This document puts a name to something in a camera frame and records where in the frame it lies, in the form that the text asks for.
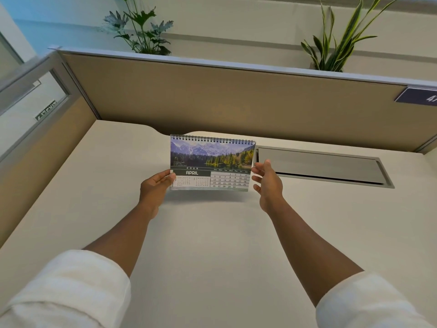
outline calendar page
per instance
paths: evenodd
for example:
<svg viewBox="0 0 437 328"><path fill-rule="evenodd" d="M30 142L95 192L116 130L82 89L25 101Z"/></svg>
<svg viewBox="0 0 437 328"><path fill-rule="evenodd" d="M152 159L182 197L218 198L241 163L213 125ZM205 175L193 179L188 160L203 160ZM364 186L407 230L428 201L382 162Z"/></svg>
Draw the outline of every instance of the calendar page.
<svg viewBox="0 0 437 328"><path fill-rule="evenodd" d="M252 140L170 136L170 190L248 191Z"/></svg>

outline leafy plant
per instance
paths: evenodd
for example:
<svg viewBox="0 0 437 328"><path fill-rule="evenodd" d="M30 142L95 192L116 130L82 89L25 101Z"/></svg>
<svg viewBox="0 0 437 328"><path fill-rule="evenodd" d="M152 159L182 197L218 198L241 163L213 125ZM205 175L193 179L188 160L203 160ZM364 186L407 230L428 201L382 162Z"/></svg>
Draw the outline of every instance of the leafy plant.
<svg viewBox="0 0 437 328"><path fill-rule="evenodd" d="M144 10L138 11L135 0L124 0L128 11L123 12L123 16L116 11L115 14L110 11L108 16L105 16L106 22L105 30L108 32L116 33L114 38L123 38L130 48L135 53L142 54L157 54L157 55L169 55L171 52L163 46L163 44L170 44L167 40L161 37L161 34L167 31L173 26L173 21L170 20L167 23L164 21L161 24L151 24L150 29L145 29L146 22L155 17L155 9L153 8L148 13ZM131 20L136 38L134 34L129 34L125 31L125 26L128 21Z"/></svg>
<svg viewBox="0 0 437 328"><path fill-rule="evenodd" d="M343 72L343 66L347 61L347 58L352 54L355 44L364 39L375 38L377 36L361 36L363 32L368 28L368 26L379 16L381 13L386 10L392 3L396 0L391 1L387 4L382 10L373 17L367 24L364 24L364 20L367 18L369 13L376 8L381 0L373 0L372 5L367 10L366 15L363 19L360 20L361 11L363 8L363 0L360 0L357 8L355 9L349 23L347 24L346 30L343 34L343 37L340 43L337 45L337 41L332 34L332 29L334 27L335 16L332 8L329 7L330 13L330 29L328 34L326 33L326 14L323 8L322 1L319 0L320 6L322 8L322 18L323 18L323 37L322 41L316 36L313 36L314 44L316 48L319 50L320 59L318 59L317 54L313 47L309 45L309 43L304 40L301 42L302 48L311 56L313 59L315 68L317 70L324 71L337 71ZM335 48L330 54L330 45L331 39L334 39Z"/></svg>

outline forearm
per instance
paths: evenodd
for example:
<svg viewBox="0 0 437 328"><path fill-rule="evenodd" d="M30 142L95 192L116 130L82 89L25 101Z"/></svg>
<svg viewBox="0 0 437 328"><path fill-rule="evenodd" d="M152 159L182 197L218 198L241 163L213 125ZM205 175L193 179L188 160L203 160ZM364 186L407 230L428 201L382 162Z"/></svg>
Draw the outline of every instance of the forearm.
<svg viewBox="0 0 437 328"><path fill-rule="evenodd" d="M130 276L141 251L152 213L138 204L106 234L84 250L101 254L116 262Z"/></svg>
<svg viewBox="0 0 437 328"><path fill-rule="evenodd" d="M275 205L269 216L285 254L314 306L332 287L363 271L311 229L285 200Z"/></svg>

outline glass panel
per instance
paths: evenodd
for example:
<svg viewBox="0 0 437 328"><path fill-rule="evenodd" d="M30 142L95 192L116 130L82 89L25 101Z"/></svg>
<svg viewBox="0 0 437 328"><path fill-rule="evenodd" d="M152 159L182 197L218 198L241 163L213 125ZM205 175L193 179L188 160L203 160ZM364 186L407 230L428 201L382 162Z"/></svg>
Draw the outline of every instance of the glass panel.
<svg viewBox="0 0 437 328"><path fill-rule="evenodd" d="M34 88L0 115L0 156L41 122L66 93L50 72L34 84Z"/></svg>
<svg viewBox="0 0 437 328"><path fill-rule="evenodd" d="M23 61L0 34L0 79L15 70Z"/></svg>

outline person's left hand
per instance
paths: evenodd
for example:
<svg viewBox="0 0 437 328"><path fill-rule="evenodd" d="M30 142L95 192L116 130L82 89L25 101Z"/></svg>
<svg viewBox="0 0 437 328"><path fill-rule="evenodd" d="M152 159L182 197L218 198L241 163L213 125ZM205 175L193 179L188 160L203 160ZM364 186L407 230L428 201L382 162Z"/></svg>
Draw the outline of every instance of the person's left hand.
<svg viewBox="0 0 437 328"><path fill-rule="evenodd" d="M161 171L141 183L138 206L146 209L153 219L158 214L159 206L164 201L167 188L176 179L176 174L170 169Z"/></svg>

